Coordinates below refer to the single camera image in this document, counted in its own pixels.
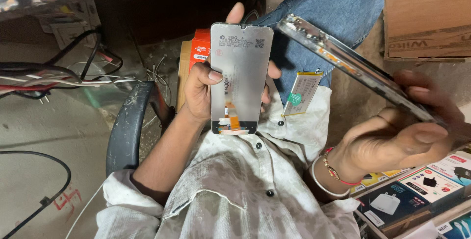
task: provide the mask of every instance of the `white shirt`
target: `white shirt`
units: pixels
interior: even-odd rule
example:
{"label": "white shirt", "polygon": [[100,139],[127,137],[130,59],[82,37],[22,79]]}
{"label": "white shirt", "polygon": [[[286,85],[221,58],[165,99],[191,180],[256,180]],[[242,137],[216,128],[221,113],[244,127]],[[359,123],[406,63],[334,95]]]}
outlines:
{"label": "white shirt", "polygon": [[258,132],[202,134],[165,207],[134,187],[132,170],[111,174],[95,238],[359,238],[359,202],[320,206],[302,179],[326,143],[331,90],[319,86],[305,114],[281,117],[267,84],[272,103]]}

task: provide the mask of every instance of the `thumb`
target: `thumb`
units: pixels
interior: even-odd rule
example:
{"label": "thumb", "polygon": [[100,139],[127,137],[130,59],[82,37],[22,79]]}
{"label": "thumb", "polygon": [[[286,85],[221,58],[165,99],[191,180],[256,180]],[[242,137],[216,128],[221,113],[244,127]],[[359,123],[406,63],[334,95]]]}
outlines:
{"label": "thumb", "polygon": [[434,123],[416,123],[401,130],[392,143],[406,155],[425,153],[437,141],[448,136],[443,127]]}
{"label": "thumb", "polygon": [[222,74],[214,71],[202,62],[198,62],[191,67],[190,75],[186,80],[186,86],[201,88],[205,85],[213,85],[222,81]]}

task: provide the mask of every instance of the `red wire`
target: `red wire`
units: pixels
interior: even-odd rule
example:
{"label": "red wire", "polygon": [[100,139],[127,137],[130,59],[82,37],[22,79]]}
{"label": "red wire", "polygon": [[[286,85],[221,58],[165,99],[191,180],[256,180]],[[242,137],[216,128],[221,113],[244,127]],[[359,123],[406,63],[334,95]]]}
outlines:
{"label": "red wire", "polygon": [[48,85],[32,85],[32,86],[15,86],[15,85],[2,85],[0,84],[0,90],[11,90],[14,89],[16,91],[41,91],[41,90],[46,90],[49,89],[55,85],[57,85],[58,82],[53,82]]}

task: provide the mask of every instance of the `red label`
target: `red label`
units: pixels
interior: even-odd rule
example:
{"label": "red label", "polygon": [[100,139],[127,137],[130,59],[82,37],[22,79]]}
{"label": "red label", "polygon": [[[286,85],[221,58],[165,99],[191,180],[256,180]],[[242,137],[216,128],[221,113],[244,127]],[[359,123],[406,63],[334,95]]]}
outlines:
{"label": "red label", "polygon": [[361,200],[359,200],[359,199],[356,199],[356,200],[358,200],[358,201],[360,202],[360,204],[361,204],[363,207],[365,206],[365,205],[363,204],[363,202],[361,202]]}
{"label": "red label", "polygon": [[459,158],[459,157],[457,157],[457,156],[454,156],[454,155],[450,156],[450,158],[452,158],[452,159],[454,159],[454,160],[456,160],[456,161],[458,161],[458,162],[460,162],[460,163],[466,162],[466,160],[464,160],[464,159],[462,159],[462,158]]}

